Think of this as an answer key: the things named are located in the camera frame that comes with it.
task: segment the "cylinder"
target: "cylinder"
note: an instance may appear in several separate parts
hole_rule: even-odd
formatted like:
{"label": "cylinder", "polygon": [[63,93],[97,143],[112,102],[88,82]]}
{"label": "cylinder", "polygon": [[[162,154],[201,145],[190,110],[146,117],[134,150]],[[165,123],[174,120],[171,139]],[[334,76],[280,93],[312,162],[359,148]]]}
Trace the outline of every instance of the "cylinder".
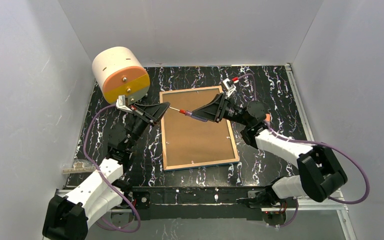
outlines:
{"label": "cylinder", "polygon": [[148,72],[126,47],[116,46],[99,53],[92,62],[92,71],[110,104],[125,95],[130,105],[143,98],[150,88]]}

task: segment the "black marble table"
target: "black marble table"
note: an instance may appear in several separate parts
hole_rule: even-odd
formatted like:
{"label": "black marble table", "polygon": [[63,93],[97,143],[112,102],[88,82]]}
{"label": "black marble table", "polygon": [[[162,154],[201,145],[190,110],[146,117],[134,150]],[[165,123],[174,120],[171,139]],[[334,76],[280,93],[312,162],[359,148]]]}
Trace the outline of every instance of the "black marble table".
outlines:
{"label": "black marble table", "polygon": [[[241,79],[234,94],[236,103],[244,105],[252,100],[253,92],[256,91],[257,99],[264,103],[265,109],[271,114],[275,130],[295,139],[306,138],[283,66],[148,67],[147,71],[151,84],[148,96],[140,104],[157,104],[160,91],[217,86],[225,78],[252,73],[256,89],[253,89],[252,78]],[[96,112],[107,105],[99,86],[95,84],[75,160],[85,159],[82,149],[87,127]],[[102,161],[106,154],[106,131],[116,124],[123,124],[124,119],[125,114],[117,109],[110,109],[98,118],[87,141],[86,149],[90,156],[98,162]],[[125,173],[124,179],[135,187],[257,187],[297,172],[295,166],[270,152],[246,145],[239,134],[243,126],[232,123],[232,129],[240,157],[239,163],[164,172],[161,127],[151,127],[137,142],[133,165]],[[66,186],[78,186],[88,175],[71,174]]]}

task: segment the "brown board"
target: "brown board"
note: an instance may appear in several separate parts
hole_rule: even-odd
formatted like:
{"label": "brown board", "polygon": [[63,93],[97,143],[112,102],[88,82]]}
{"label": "brown board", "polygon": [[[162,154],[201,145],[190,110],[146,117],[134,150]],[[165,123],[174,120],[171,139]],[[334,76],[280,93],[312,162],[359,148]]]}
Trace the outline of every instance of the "brown board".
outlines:
{"label": "brown board", "polygon": [[[221,86],[159,93],[160,102],[175,109],[193,111],[210,103],[222,92]],[[239,161],[229,121],[202,122],[168,109],[161,120],[164,170],[221,165]]]}

